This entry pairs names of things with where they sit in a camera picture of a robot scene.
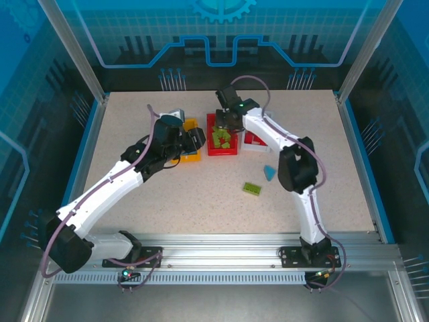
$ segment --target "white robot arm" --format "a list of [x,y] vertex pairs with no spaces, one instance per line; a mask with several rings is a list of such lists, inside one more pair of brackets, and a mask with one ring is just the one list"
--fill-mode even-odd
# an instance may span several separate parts
[[[302,251],[309,265],[313,257],[322,248],[330,248],[330,240],[322,234],[324,228],[316,203],[315,191],[312,191],[316,216],[310,204],[310,190],[316,184],[318,168],[316,161],[300,150],[296,141],[306,144],[312,150],[312,142],[308,138],[299,139],[284,130],[274,121],[262,115],[259,105],[248,99],[242,101],[230,85],[217,92],[223,110],[217,110],[217,125],[229,129],[246,129],[260,137],[271,149],[279,154],[278,178],[282,186],[290,191],[300,217]],[[70,204],[61,207],[56,214],[44,213],[39,217],[39,245],[45,250],[51,237],[60,224],[70,217],[49,250],[50,257],[66,273],[77,271],[89,260],[115,258],[131,259],[139,257],[141,244],[128,232],[120,231],[113,235],[88,234],[93,225],[128,192],[142,185],[153,174],[162,170],[167,161],[178,159],[183,152],[192,152],[201,148],[205,136],[201,129],[183,130],[184,113],[175,110],[161,117],[155,123],[154,138],[147,154],[138,164],[115,177],[134,164],[146,145],[144,139],[139,140],[121,155],[120,161],[94,187],[106,180],[109,183],[100,189],[88,189],[83,195]],[[81,200],[84,203],[74,210]]]
[[[264,141],[275,153],[280,153],[285,147],[289,148],[295,145],[291,140],[286,139],[284,136],[281,136],[277,131],[273,130],[268,124],[267,121],[272,126],[275,126],[279,131],[282,131],[289,138],[294,138],[298,140],[298,137],[287,132],[280,127],[276,122],[270,119],[268,116],[262,118],[262,108],[254,107],[243,116],[243,126],[247,131],[254,133],[262,141]],[[302,193],[297,193],[292,191],[294,196],[296,209],[300,216],[300,227],[301,227],[301,238],[309,243],[310,245],[317,244],[324,239],[322,232],[318,228],[310,204],[309,191],[313,187],[313,184],[303,189]],[[313,199],[316,203],[316,212],[319,222],[321,222],[319,209],[316,202],[316,191],[312,192]]]

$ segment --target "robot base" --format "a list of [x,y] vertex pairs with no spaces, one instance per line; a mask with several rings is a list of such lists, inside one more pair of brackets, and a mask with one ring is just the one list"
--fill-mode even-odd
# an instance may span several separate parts
[[302,254],[302,248],[297,247],[282,247],[279,250],[279,257],[282,260],[283,268],[332,268],[332,262],[327,258],[332,255],[335,258],[335,268],[341,267],[340,254],[337,247],[326,249],[323,254],[313,258],[309,263]]
[[[121,263],[135,263],[135,262],[140,262],[141,260],[144,260],[146,258],[149,258],[153,255],[155,255],[156,253],[161,253],[162,252],[162,247],[142,247],[138,250],[138,254],[136,253],[132,253],[130,252],[128,254],[127,257],[125,257],[122,260],[117,260],[118,262]],[[157,259],[154,258],[153,260],[150,260],[149,262],[139,265],[137,266],[137,268],[152,268],[155,263],[156,263]],[[156,266],[156,268],[161,267],[161,261],[158,263],[158,265]],[[112,262],[110,262],[109,260],[103,260],[103,263],[101,265],[104,268],[123,268],[123,266],[120,265],[116,265]]]

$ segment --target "blue triangle block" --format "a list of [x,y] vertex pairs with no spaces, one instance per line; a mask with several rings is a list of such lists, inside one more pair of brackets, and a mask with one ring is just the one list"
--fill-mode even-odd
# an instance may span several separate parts
[[263,167],[263,173],[265,174],[265,177],[267,178],[267,180],[271,181],[274,178],[275,169],[272,168],[271,166],[264,166]]

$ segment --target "glass wall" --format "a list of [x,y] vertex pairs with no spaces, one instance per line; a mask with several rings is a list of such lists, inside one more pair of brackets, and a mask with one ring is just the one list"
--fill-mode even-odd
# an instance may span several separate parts
[[429,257],[428,12],[404,0],[349,97],[404,259]]
[[385,0],[58,3],[106,91],[175,91],[339,89]]
[[37,1],[2,1],[0,28],[0,319],[17,321],[93,97]]

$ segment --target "work surface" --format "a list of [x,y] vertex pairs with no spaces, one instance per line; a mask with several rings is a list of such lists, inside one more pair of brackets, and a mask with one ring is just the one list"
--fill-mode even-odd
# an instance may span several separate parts
[[[263,105],[265,91],[239,91]],[[206,131],[206,114],[220,108],[213,91],[111,93],[85,190],[104,176],[125,149],[149,133],[150,103],[157,113],[181,108]],[[368,231],[373,225],[332,91],[272,91],[273,119],[297,136],[310,137],[328,172],[317,193],[329,231]],[[273,152],[239,150],[238,156],[207,156],[163,170],[122,198],[93,232],[279,233],[300,230],[292,195],[265,165],[278,166]],[[245,182],[262,186],[256,197]]]

